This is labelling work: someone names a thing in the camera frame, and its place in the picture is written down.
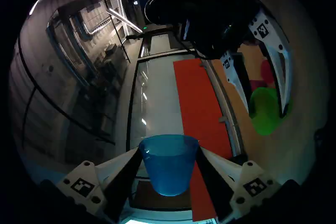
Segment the metal bar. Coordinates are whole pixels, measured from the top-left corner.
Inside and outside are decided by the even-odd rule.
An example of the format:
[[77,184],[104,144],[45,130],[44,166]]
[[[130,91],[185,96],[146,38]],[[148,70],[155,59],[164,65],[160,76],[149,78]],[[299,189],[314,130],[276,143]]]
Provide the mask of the metal bar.
[[218,75],[216,74],[213,64],[211,61],[202,60],[205,66],[205,70],[209,76],[210,82],[215,91],[220,109],[222,114],[225,115],[228,120],[226,122],[226,129],[228,131],[228,136],[232,148],[233,156],[240,155],[244,153],[244,145],[240,135],[240,130],[236,122],[236,117],[234,115],[233,108],[230,104],[230,100],[225,92],[223,85],[221,84]]
[[79,43],[79,41],[76,39],[73,27],[70,23],[70,20],[65,20],[63,23],[63,27],[68,35],[68,38],[70,39],[75,51],[78,53],[79,57],[83,61],[83,63],[86,65],[86,67],[90,70],[90,72],[97,77],[98,76],[98,71],[96,67],[93,65],[92,61],[89,59],[87,56],[84,48],[82,45]]
[[140,57],[138,58],[138,62],[145,62],[148,61],[150,59],[154,59],[154,58],[161,58],[161,57],[165,57],[165,56],[173,56],[175,54],[185,54],[185,53],[189,53],[189,51],[187,50],[175,50],[175,51],[170,51],[170,52],[165,52],[165,53],[157,53],[157,54],[153,54],[150,56],[146,56],[146,57]]
[[51,26],[50,23],[48,23],[46,32],[52,47],[56,51],[57,56],[81,86],[83,87],[89,86],[89,83],[87,83],[86,79],[84,79],[83,76],[79,74],[74,63],[70,60],[68,55],[65,53],[64,49],[61,47],[60,43],[57,41],[53,29],[54,27]]

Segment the red object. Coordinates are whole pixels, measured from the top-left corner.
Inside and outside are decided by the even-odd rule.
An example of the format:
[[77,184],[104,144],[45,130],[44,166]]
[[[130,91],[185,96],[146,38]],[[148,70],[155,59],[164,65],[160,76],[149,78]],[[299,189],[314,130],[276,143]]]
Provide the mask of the red object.
[[270,64],[267,60],[264,60],[261,63],[260,67],[260,75],[262,79],[267,83],[267,84],[272,84],[274,82],[272,70],[270,68]]
[[[232,157],[226,126],[217,97],[200,59],[173,63],[184,134],[199,140],[200,146],[224,158]],[[193,221],[215,218],[216,213],[195,163],[190,181]]]
[[251,79],[251,80],[249,81],[249,83],[250,83],[250,85],[251,85],[252,92],[253,92],[254,90],[256,90],[258,87],[267,87],[266,82],[263,81],[263,80],[253,80],[253,79]]

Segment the wooden surface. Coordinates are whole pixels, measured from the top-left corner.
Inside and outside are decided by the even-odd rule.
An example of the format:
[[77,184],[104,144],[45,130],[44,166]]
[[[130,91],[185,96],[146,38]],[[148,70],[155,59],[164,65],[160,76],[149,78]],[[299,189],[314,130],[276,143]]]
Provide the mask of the wooden surface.
[[184,193],[167,197],[158,194],[150,181],[139,181],[136,188],[134,200],[131,202],[132,207],[156,208],[156,209],[176,209],[190,208],[190,190]]

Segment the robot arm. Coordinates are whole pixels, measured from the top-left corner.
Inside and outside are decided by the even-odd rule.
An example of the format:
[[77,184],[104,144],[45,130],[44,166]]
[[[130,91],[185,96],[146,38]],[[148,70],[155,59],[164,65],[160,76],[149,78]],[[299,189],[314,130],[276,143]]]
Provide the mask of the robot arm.
[[[260,46],[266,48],[262,52],[267,57],[273,72],[279,101],[279,114],[282,118],[287,113],[292,81],[291,50],[288,40],[277,22],[265,14],[262,9],[253,18],[249,29],[254,37],[260,41]],[[281,54],[283,55],[284,65],[281,63]],[[228,82],[235,86],[247,112],[249,112],[251,87],[246,70],[243,70],[242,60],[238,59],[239,63],[236,63],[236,56],[237,53],[228,50],[220,60]]]
[[[141,161],[138,148],[98,166],[84,161],[56,187],[87,213],[118,223]],[[221,223],[263,206],[281,188],[253,161],[240,166],[199,147],[196,162]]]

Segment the ceiling light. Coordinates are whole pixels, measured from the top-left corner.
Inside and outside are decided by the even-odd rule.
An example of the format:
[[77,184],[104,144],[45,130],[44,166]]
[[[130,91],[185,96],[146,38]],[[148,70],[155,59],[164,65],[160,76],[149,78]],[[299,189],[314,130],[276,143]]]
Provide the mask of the ceiling light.
[[142,50],[141,50],[141,54],[140,54],[140,57],[142,58],[144,55],[144,46],[142,47]]
[[144,76],[146,77],[146,79],[148,79],[147,75],[144,73],[144,71],[142,71],[142,73],[144,74]]
[[31,8],[30,12],[29,12],[29,15],[31,15],[37,5],[37,3],[39,2],[39,0],[36,1],[36,3],[33,5],[33,7]]

